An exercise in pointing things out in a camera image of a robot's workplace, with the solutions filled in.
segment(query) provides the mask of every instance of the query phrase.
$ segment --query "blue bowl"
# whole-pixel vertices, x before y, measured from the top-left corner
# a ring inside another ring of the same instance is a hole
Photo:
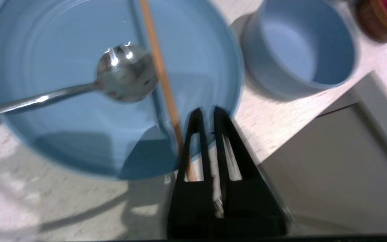
[[[356,58],[349,29],[324,0],[264,0],[242,48],[253,81],[290,99],[340,86]]]

